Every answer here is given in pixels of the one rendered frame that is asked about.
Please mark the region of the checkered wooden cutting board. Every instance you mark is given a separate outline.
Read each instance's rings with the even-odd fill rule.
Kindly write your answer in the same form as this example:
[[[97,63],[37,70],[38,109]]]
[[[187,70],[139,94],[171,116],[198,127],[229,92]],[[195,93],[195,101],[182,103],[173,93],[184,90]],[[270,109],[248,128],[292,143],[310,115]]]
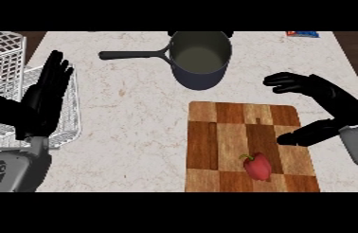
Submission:
[[[190,102],[184,191],[318,192],[307,149],[276,144],[276,136],[298,127],[290,105]],[[242,167],[257,152],[270,164],[264,181],[253,180]]]

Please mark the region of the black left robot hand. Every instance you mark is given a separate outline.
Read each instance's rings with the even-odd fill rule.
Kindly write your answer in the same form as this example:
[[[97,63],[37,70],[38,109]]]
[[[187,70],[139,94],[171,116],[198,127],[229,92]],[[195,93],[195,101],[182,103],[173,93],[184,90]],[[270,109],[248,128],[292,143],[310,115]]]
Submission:
[[[14,101],[0,96],[0,124],[14,127],[14,139],[48,136],[56,131],[63,105],[63,93],[74,68],[68,66],[63,53],[53,50],[38,76]]]

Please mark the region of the red bell pepper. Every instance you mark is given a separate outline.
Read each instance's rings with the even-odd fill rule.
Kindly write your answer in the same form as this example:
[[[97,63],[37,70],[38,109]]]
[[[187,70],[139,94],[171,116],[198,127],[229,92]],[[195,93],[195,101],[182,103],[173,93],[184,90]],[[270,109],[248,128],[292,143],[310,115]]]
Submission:
[[[248,176],[254,180],[266,181],[270,176],[270,164],[264,155],[260,152],[255,152],[253,155],[242,154],[239,159],[242,160],[242,167]]]

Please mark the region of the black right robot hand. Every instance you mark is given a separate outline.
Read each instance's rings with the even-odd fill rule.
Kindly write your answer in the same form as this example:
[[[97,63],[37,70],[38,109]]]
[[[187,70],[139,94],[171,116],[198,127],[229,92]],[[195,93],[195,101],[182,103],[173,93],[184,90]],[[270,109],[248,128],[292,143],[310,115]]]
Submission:
[[[263,79],[275,94],[298,93],[310,97],[332,118],[318,120],[276,137],[279,145],[309,147],[340,134],[344,126],[358,125],[358,99],[318,75],[279,72]]]

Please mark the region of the blue and red packet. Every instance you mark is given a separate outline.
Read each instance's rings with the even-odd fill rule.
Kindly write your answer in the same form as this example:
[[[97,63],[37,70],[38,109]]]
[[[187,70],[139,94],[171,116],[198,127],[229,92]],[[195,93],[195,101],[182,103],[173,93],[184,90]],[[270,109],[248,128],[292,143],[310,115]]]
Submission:
[[[287,36],[290,37],[309,37],[318,38],[319,34],[315,31],[287,31]]]

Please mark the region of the dark grey long-handled pot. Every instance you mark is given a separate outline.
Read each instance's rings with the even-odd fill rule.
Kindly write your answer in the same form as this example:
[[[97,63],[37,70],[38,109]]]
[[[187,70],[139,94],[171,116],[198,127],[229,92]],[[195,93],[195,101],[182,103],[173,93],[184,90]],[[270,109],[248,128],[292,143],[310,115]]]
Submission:
[[[221,31],[176,31],[156,51],[100,51],[100,60],[161,58],[177,82],[196,91],[213,88],[224,75],[232,45]]]

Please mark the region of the black object behind pot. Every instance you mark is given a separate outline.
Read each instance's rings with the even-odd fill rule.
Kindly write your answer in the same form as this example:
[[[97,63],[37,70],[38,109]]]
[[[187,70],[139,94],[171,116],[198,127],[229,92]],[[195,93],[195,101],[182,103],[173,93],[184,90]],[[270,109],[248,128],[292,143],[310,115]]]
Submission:
[[[176,32],[176,31],[168,31],[168,32],[167,32],[168,37],[173,36],[174,32]],[[232,35],[233,35],[233,31],[221,31],[221,32],[224,33],[224,35],[226,35],[227,38],[232,37]]]

